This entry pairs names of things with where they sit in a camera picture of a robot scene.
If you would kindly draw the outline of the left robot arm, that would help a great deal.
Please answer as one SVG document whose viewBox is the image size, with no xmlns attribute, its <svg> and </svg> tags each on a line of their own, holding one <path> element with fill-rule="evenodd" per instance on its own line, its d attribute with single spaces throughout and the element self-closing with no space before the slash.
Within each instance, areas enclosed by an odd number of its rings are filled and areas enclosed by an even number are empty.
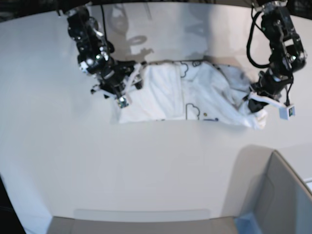
<svg viewBox="0 0 312 234">
<path fill-rule="evenodd" d="M 250 85 L 246 96 L 252 113 L 272 105 L 279 110 L 281 119 L 288 120 L 295 115 L 295 106 L 286 97 L 280 102 L 283 90 L 289 93 L 294 82 L 293 74 L 306 65 L 306 52 L 296 32 L 285 0 L 253 0 L 252 24 L 246 45 L 247 58 L 260 69 L 258 80 Z M 259 30 L 269 41 L 271 55 L 267 64 L 256 63 L 251 56 L 251 43 L 258 17 L 262 17 Z"/>
</svg>

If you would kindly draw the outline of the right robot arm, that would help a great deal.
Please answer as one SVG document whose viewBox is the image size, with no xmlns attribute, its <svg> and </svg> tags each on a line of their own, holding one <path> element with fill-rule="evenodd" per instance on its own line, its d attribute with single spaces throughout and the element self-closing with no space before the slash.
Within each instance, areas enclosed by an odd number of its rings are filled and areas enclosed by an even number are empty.
<svg viewBox="0 0 312 234">
<path fill-rule="evenodd" d="M 140 72 L 144 63 L 112 57 L 115 48 L 107 39 L 106 30 L 100 30 L 98 21 L 90 15 L 89 3 L 88 0 L 58 0 L 56 12 L 67 19 L 68 35 L 78 50 L 79 69 L 97 80 L 91 94 L 102 92 L 122 109 L 131 103 L 130 91 L 143 87 Z"/>
</svg>

